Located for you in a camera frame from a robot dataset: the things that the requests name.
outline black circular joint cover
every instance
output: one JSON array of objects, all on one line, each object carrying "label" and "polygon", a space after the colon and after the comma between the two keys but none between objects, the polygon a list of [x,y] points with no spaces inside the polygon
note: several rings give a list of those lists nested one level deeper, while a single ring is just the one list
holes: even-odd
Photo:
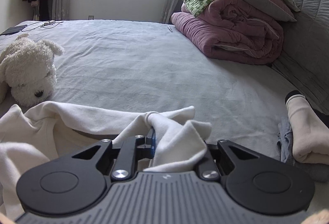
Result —
[{"label": "black circular joint cover", "polygon": [[17,195],[25,210],[38,215],[69,215],[90,206],[106,189],[101,172],[80,159],[52,161],[27,171]]},{"label": "black circular joint cover", "polygon": [[304,171],[261,157],[239,161],[227,176],[225,188],[246,209],[274,216],[306,210],[315,185]]}]

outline stuffed animal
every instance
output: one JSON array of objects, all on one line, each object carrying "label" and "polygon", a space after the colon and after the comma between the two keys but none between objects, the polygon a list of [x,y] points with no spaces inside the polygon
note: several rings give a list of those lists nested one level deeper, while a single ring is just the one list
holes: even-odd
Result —
[{"label": "stuffed animal", "polygon": [[64,49],[42,39],[38,42],[20,35],[0,55],[0,103],[11,88],[13,98],[21,106],[34,106],[52,93],[56,85],[54,55]]}]

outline black cuff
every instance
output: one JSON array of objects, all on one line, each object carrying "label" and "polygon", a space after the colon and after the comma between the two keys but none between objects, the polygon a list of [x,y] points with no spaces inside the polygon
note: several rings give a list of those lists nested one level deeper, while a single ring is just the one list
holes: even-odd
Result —
[{"label": "black cuff", "polygon": [[301,95],[301,93],[300,93],[298,90],[293,90],[293,91],[289,92],[288,95],[287,95],[286,98],[285,98],[285,102],[287,103],[287,100],[288,100],[291,96],[293,96],[293,95],[298,95],[298,94]]}]

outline gray upholstered headboard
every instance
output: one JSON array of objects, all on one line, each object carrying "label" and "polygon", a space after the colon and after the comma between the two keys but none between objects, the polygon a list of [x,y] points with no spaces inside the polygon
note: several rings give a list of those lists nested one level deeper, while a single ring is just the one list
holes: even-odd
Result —
[{"label": "gray upholstered headboard", "polygon": [[296,23],[282,22],[284,44],[273,68],[329,113],[329,0],[295,0]]}]

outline beige folded clothing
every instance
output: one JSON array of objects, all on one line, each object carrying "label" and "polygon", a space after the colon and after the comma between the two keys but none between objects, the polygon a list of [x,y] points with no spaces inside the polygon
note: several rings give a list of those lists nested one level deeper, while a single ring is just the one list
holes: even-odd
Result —
[{"label": "beige folded clothing", "polygon": [[293,132],[294,158],[300,163],[329,165],[329,129],[303,95],[291,96],[286,107]]}]

